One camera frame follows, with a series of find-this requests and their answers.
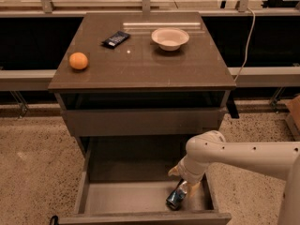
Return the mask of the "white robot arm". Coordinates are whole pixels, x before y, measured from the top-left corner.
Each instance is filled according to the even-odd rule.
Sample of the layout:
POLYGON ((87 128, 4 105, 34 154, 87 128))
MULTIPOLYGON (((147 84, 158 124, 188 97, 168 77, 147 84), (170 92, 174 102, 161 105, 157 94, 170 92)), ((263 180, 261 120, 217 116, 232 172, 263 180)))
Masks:
POLYGON ((168 171, 191 185, 208 166, 223 163, 286 181, 277 225, 300 225, 300 143, 227 142, 216 130, 190 138, 186 155, 168 171))

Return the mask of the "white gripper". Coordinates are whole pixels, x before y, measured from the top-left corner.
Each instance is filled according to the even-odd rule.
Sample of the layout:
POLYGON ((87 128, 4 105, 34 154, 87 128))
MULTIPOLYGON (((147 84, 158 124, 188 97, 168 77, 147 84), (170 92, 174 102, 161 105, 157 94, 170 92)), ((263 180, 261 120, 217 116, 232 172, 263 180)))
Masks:
POLYGON ((169 176, 181 176, 188 182, 187 197, 192 198, 200 187, 199 182, 202 181, 203 175, 207 169, 206 163, 200 163, 196 160, 184 156, 177 167, 173 167, 168 171, 169 176))

